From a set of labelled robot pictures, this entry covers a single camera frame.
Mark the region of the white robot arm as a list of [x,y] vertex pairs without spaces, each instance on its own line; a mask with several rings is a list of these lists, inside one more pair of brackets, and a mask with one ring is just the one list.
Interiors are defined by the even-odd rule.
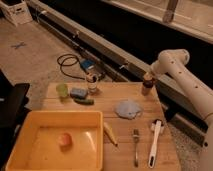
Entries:
[[189,59],[190,54],[185,49],[163,50],[151,64],[146,76],[157,79],[168,73],[187,95],[208,125],[197,171],[213,171],[213,90],[185,67]]

